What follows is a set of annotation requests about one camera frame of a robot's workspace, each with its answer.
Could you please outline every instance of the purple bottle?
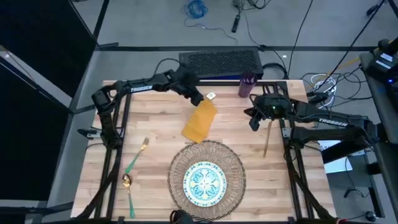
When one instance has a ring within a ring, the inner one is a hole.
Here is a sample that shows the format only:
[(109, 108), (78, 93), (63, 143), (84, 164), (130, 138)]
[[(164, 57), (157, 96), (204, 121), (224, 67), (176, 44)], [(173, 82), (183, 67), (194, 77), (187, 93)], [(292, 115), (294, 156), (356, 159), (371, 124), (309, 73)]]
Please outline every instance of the purple bottle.
[(241, 77), (241, 82), (239, 84), (238, 95), (241, 98), (248, 97), (250, 95), (251, 90), (257, 83), (256, 74), (252, 72), (245, 72)]

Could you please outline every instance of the woven placemat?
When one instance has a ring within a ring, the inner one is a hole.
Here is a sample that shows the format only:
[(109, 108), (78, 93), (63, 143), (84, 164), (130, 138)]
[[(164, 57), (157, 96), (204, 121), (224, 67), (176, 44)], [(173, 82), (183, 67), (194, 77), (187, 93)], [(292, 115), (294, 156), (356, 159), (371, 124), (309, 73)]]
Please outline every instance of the woven placemat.
[[(224, 197), (211, 207), (193, 204), (183, 191), (183, 178), (189, 167), (208, 161), (220, 167), (226, 177)], [(191, 144), (175, 155), (169, 170), (169, 190), (177, 206), (197, 220), (216, 220), (230, 214), (242, 201), (246, 189), (246, 174), (242, 162), (228, 146), (215, 141)]]

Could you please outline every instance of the metal bracket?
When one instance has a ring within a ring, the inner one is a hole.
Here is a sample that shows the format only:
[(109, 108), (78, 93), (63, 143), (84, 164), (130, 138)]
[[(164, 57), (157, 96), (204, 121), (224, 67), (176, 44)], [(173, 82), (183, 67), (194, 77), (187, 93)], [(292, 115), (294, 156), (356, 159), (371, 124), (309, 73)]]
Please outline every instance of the metal bracket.
[(282, 128), (283, 138), (290, 138), (291, 133), (292, 133), (292, 128)]
[[(121, 128), (116, 128), (120, 136), (123, 134), (123, 129)], [(96, 129), (96, 128), (90, 128), (90, 129), (78, 129), (77, 130), (79, 134), (81, 134), (83, 137), (88, 138), (89, 140), (92, 140), (94, 138), (100, 138), (101, 137), (101, 132), (102, 130)]]
[(118, 224), (123, 224), (123, 223), (124, 223), (124, 217), (119, 217)]

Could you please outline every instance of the black panel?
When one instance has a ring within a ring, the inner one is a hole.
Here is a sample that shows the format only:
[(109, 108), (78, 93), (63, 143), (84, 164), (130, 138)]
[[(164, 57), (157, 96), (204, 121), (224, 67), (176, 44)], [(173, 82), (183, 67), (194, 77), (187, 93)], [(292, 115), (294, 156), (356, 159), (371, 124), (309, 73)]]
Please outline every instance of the black panel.
[(0, 215), (0, 223), (25, 224), (25, 215)]
[(48, 200), (68, 111), (0, 65), (0, 199)]
[(0, 43), (73, 97), (95, 40), (68, 0), (2, 0)]

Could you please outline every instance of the white tag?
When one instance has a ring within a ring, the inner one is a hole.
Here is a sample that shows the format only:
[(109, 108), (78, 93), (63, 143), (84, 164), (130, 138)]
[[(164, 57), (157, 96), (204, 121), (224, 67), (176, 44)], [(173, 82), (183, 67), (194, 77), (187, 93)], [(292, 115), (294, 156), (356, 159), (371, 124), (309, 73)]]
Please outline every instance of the white tag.
[(211, 92), (211, 93), (207, 94), (206, 97), (207, 97), (209, 100), (212, 100), (214, 97), (216, 97), (216, 95), (215, 95), (213, 92)]

